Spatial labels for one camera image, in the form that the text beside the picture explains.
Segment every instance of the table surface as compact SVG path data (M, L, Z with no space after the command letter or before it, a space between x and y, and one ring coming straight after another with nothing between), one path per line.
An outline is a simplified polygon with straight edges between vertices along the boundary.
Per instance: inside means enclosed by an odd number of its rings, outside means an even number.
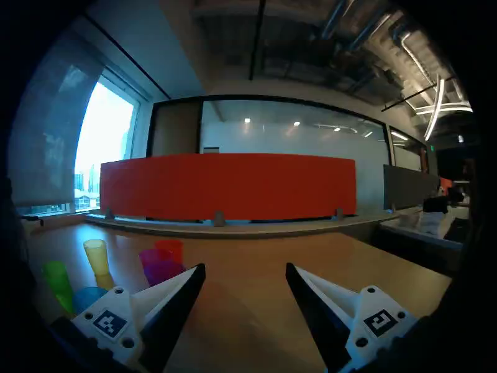
M111 276L96 279L83 242L107 242ZM47 322L63 314L41 267L61 260L75 291L148 287L138 254L157 236L77 224L34 234L30 266L35 305ZM433 312L446 276L341 233L278 239L182 239L185 267L206 264L206 281L166 367L167 372L323 372L324 363L285 279L292 262L340 286L377 285L414 316Z

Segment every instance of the desk divider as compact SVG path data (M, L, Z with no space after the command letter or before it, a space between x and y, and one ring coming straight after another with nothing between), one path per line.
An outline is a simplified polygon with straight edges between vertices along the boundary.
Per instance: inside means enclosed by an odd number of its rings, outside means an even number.
M355 214L355 161L293 154L180 154L101 166L101 209L165 220Z

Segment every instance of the glass wall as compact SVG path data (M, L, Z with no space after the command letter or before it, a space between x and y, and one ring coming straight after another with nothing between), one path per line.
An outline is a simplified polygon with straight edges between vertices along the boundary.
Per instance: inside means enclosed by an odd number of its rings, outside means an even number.
M397 129L390 129L390 134L392 137L395 165L428 173L426 146Z
M384 127L380 124L303 104L223 100L204 102L201 130L201 152L219 148L220 153L353 159L357 214L383 210L383 165L390 161Z

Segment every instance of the plastic cup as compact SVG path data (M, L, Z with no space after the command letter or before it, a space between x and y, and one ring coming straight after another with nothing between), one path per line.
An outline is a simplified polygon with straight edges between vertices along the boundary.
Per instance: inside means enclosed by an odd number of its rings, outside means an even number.
M155 242L156 250L160 252L169 251L173 262L183 264L183 243L177 239L163 239Z
M76 314L79 315L93 303L98 301L107 293L107 290L98 287L87 287L78 290L73 296L73 305Z
M62 262L48 262L43 266L43 275L60 305L69 313L74 313L73 288L69 282L66 266Z
M139 254L142 267L146 268L150 264L159 263L164 260L172 260L173 254L169 250L153 249L144 250Z
M145 277L151 287L182 274L184 271L185 268L181 264L172 260L162 260L144 267Z
M89 239L83 243L88 262L95 275L106 275L109 273L109 261L107 259L107 245L102 239Z

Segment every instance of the purple cup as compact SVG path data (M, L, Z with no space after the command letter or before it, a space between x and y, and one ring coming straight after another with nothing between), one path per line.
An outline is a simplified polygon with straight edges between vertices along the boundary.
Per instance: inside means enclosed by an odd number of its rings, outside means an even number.
M151 287L182 274L184 271L185 268L181 264L172 260L161 260L144 267L145 277Z

